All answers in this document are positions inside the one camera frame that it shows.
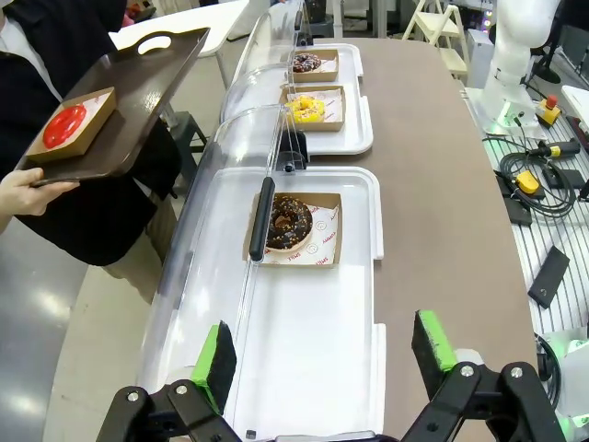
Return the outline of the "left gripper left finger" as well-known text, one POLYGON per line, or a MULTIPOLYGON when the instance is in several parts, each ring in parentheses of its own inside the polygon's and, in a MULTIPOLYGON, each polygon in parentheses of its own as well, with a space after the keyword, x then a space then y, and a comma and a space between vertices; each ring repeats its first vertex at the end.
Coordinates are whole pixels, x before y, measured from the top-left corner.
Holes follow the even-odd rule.
POLYGON ((139 386, 114 395, 98 441, 238 441, 223 417, 237 368, 237 353, 228 325, 221 321, 208 332, 188 378, 164 385, 155 393, 139 386))

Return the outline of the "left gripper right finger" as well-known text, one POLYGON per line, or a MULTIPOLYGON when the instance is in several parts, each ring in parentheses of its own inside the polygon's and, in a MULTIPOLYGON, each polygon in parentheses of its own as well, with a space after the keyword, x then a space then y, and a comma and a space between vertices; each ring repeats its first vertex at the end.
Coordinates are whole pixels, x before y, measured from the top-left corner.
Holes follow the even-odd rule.
POLYGON ((431 310, 415 312, 411 349, 429 403, 404 435, 406 441, 453 441, 468 420, 484 422, 496 441, 565 439, 540 378, 527 362, 494 372, 458 361, 431 310))

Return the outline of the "person's right hand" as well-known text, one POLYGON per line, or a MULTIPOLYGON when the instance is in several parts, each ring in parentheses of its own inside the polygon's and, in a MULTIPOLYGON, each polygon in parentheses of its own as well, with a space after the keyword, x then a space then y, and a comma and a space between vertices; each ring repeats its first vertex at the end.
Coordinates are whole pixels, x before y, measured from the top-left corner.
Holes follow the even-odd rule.
POLYGON ((15 170, 1 180, 1 216, 42 215, 49 203, 79 186, 78 182, 55 182, 34 187, 43 169, 15 170))

